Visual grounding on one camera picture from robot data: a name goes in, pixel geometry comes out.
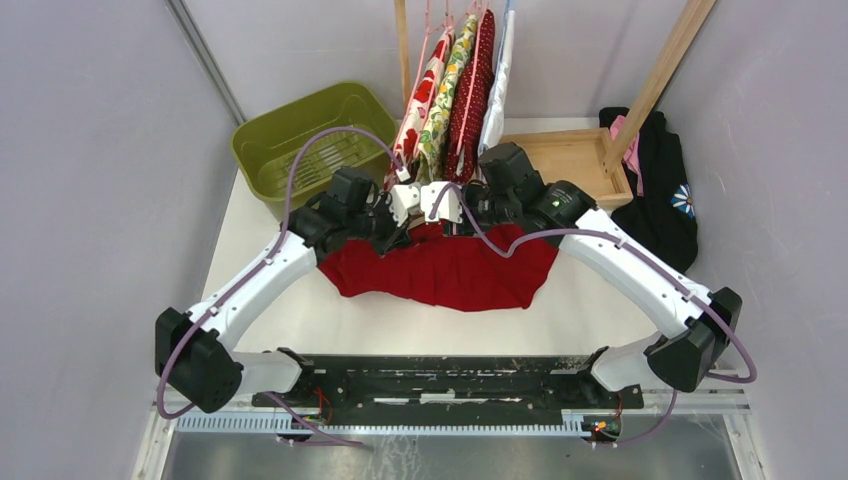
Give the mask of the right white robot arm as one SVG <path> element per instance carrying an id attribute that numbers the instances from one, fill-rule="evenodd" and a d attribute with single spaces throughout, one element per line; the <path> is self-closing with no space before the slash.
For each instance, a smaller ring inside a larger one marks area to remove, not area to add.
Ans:
<path id="1" fill-rule="evenodd" d="M 667 386 L 693 392 L 706 378 L 735 334 L 742 298 L 729 287 L 712 291 L 651 253 L 617 225 L 595 200 L 571 182 L 547 183 L 527 153 L 514 143 L 485 152 L 480 162 L 484 183 L 445 183 L 425 188 L 422 208 L 428 221 L 444 220 L 455 235 L 515 225 L 523 234 L 508 250 L 545 240 L 601 275 L 653 323 L 654 334 L 594 354 L 589 374 L 577 382 L 580 400 L 602 408 L 627 386 L 656 378 Z"/>

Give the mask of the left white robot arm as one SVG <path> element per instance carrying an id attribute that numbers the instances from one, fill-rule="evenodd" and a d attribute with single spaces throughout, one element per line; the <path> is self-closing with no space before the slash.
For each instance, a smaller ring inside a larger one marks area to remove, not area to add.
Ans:
<path id="1" fill-rule="evenodd" d="M 169 307 L 155 323 L 159 413 L 172 387 L 191 407 L 213 413 L 238 395 L 277 393 L 291 406 L 307 404 L 314 379 L 289 350 L 239 352 L 242 336 L 293 283 L 351 240 L 379 252 L 397 246 L 420 203 L 420 183 L 377 190 L 363 170 L 344 167 L 327 191 L 288 213 L 270 243 L 215 294 L 185 312 Z"/>

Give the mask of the red skirt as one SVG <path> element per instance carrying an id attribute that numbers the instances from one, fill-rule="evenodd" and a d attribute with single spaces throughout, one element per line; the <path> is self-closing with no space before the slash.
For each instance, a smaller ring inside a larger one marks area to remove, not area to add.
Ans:
<path id="1" fill-rule="evenodd" d="M 462 312 L 526 309 L 558 254 L 545 241 L 532 240 L 503 258 L 480 239 L 445 237 L 437 225 L 413 229 L 411 240 L 384 256 L 353 240 L 319 270 L 344 297 L 379 292 Z"/>

